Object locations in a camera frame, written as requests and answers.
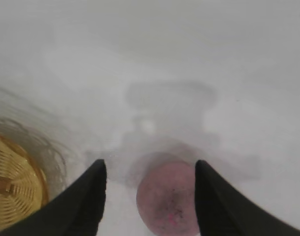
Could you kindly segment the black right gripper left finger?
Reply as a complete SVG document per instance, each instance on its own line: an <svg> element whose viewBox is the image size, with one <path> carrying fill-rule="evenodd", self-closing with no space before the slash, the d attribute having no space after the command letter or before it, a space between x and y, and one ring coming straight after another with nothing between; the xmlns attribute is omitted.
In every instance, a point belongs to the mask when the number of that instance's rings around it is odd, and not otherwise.
<svg viewBox="0 0 300 236"><path fill-rule="evenodd" d="M46 206L0 235L94 236L103 217L106 183L106 165L98 159Z"/></svg>

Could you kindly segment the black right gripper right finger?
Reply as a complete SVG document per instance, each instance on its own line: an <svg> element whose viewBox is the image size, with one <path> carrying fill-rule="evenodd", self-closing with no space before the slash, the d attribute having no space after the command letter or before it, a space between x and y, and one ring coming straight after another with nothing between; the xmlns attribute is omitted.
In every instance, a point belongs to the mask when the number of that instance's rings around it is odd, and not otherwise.
<svg viewBox="0 0 300 236"><path fill-rule="evenodd" d="M205 160L195 164L195 210L203 236L300 236L250 201Z"/></svg>

